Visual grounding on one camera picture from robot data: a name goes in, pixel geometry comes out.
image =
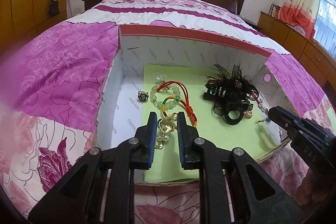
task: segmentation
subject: drawer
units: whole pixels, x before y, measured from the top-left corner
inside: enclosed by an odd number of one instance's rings
[[[328,81],[332,85],[332,87],[336,90],[336,70],[333,68],[329,75],[328,75]]]
[[[307,43],[303,52],[313,61],[315,65],[317,65],[324,76],[327,77],[331,70],[331,64],[329,61],[310,43]]]
[[[299,60],[307,40],[296,31],[290,30],[283,47],[288,50],[296,60]]]
[[[299,59],[299,63],[321,87],[324,85],[326,81],[325,76],[308,56],[303,53]]]
[[[282,46],[286,41],[289,30],[287,25],[275,20],[268,37]]]
[[[329,80],[325,82],[323,86],[323,91],[327,95],[329,101],[331,102],[334,109],[336,109],[336,91],[335,88],[331,85]]]
[[[261,28],[261,33],[268,36],[271,31],[272,25],[274,22],[274,18],[269,15],[265,15],[263,13],[260,14],[260,18],[258,21],[258,27]]]

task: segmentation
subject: pink floral bedspread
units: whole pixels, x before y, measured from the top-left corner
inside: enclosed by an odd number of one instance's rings
[[[194,25],[181,24],[188,22]],[[0,185],[27,216],[87,152],[101,91],[118,46],[119,24],[190,27],[216,22],[246,43],[266,45],[266,66],[298,113],[332,128],[322,89],[290,54],[239,17],[199,0],[105,0],[43,32],[0,64]],[[292,197],[307,166],[285,147],[261,166]],[[198,185],[137,186],[138,223],[198,223]]]

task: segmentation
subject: window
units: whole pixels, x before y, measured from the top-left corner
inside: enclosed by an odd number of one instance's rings
[[[320,0],[314,39],[336,58],[336,1]]]

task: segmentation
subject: black hair tie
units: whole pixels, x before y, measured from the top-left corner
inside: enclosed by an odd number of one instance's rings
[[[231,75],[220,65],[215,66],[220,74],[209,78],[205,85],[208,90],[203,94],[203,99],[214,101],[213,112],[224,116],[228,124],[238,124],[243,119],[244,112],[253,109],[250,100],[255,101],[259,93],[255,86],[242,76],[239,66],[234,65]],[[240,112],[237,119],[229,116],[232,111]]]
[[[240,111],[240,115],[237,119],[232,119],[229,114],[224,114],[224,117],[225,117],[225,120],[226,120],[226,123],[227,124],[230,124],[232,126],[238,124],[242,119],[243,119],[243,116],[244,116],[244,112],[243,111]]]

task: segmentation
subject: green paper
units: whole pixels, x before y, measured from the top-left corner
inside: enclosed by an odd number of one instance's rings
[[[200,137],[206,138],[217,147],[227,150],[241,147],[254,159],[263,157],[275,149],[277,145],[273,142],[263,125],[264,123],[255,123],[261,120],[256,103],[253,107],[253,116],[251,119],[243,118],[239,124],[231,126],[225,122],[223,117],[217,116],[212,112],[213,102],[203,100],[203,93],[207,91],[204,85],[207,82],[208,76],[216,75],[217,73],[217,70],[210,69],[166,67],[147,64],[144,68],[143,90],[150,92],[156,83],[156,77],[159,75],[166,75],[166,81],[179,81],[183,83],[188,90],[189,102],[198,120],[197,130]],[[181,99],[185,101],[181,89],[180,92]],[[173,96],[173,94],[170,91],[160,91],[156,93],[156,96],[157,100],[163,101],[166,97]],[[143,104],[143,124],[147,123],[151,111],[157,113],[158,119],[163,118],[161,110],[148,101]],[[182,104],[178,104],[172,110],[168,110],[167,115],[180,111],[185,112]],[[187,123],[191,125],[190,118],[186,112],[185,116]],[[170,139],[162,150],[155,149],[152,168],[145,171],[145,181],[152,183],[198,179],[198,177],[198,170],[183,170],[181,168],[177,130],[170,134]]]
[[[331,121],[332,132],[336,132],[336,117],[332,107],[327,110],[327,115]]]

